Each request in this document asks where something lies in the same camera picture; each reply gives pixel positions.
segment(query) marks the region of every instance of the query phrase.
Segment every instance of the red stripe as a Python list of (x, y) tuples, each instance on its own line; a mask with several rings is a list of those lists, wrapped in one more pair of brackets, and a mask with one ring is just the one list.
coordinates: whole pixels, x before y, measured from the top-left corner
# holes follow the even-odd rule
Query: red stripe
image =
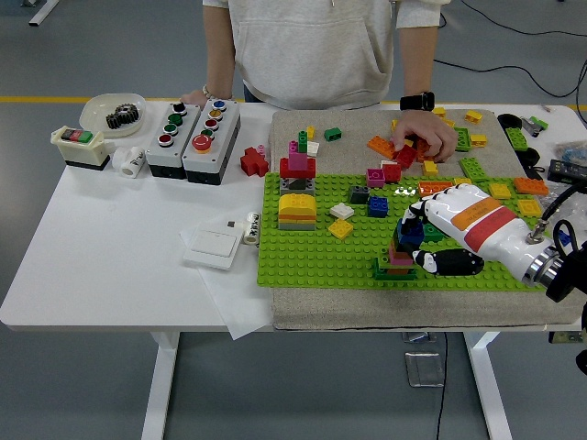
[(513, 211), (502, 206), (472, 227), (465, 236), (465, 243), (469, 245), (469, 248), (471, 248), (473, 252), (478, 252), (479, 248), (485, 243), (485, 240), (489, 238), (489, 236), (515, 218), (517, 218), (517, 215), (515, 215)]

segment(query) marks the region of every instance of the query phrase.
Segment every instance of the black smartwatch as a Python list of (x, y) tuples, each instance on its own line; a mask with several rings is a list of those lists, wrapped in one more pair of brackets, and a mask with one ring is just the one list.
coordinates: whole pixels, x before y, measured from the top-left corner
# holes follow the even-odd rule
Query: black smartwatch
[(414, 96), (404, 96), (400, 99), (400, 110), (434, 110), (434, 94), (423, 92)]

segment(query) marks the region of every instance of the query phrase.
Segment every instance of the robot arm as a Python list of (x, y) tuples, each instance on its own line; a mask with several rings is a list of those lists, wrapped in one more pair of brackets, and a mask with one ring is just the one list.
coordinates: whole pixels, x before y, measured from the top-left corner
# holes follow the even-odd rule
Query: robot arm
[[(587, 267), (585, 244), (583, 249), (575, 249), (562, 258), (552, 239), (541, 234), (537, 238), (524, 220), (474, 185), (463, 183), (412, 204), (405, 211), (402, 231), (405, 233), (420, 218), (456, 239), (464, 248), (464, 251), (450, 249), (436, 254), (426, 253), (419, 247), (407, 249), (415, 262), (431, 273), (442, 275), (445, 269), (434, 271), (430, 268), (446, 266), (446, 261), (451, 261), (452, 266), (462, 265), (463, 260), (469, 261), (469, 267), (464, 267), (465, 273), (460, 274), (470, 274), (471, 266), (475, 265), (479, 268), (475, 273), (478, 273), (485, 259), (500, 261), (517, 280), (528, 286), (542, 284), (547, 287), (547, 296), (556, 302), (573, 287), (587, 292), (587, 282), (578, 280)], [(542, 229), (545, 223), (539, 222)], [(461, 255), (456, 256), (454, 250), (460, 250)]]

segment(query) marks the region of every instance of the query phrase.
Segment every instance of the gray sweatshirt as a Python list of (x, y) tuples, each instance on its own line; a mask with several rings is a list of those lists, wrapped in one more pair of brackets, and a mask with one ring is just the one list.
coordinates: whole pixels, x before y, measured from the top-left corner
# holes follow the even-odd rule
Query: gray sweatshirt
[(249, 90), (286, 109), (359, 108), (387, 94), (397, 28), (438, 26), (450, 0), (204, 0), (228, 8)]

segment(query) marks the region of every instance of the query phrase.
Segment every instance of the sticker label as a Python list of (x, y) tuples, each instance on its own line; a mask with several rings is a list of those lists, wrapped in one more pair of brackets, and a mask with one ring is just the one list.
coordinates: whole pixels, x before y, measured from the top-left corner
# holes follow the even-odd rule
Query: sticker label
[(491, 211), (501, 206), (502, 204), (497, 200), (493, 199), (492, 197), (487, 197), (475, 204), (472, 204), (467, 209), (452, 217), (450, 222), (460, 231), (464, 231), (481, 217), (489, 214)]
[(479, 248), (485, 243), (487, 238), (515, 218), (517, 218), (517, 215), (513, 211), (502, 206), (475, 225), (465, 236), (465, 243), (467, 243), (473, 252), (479, 252)]

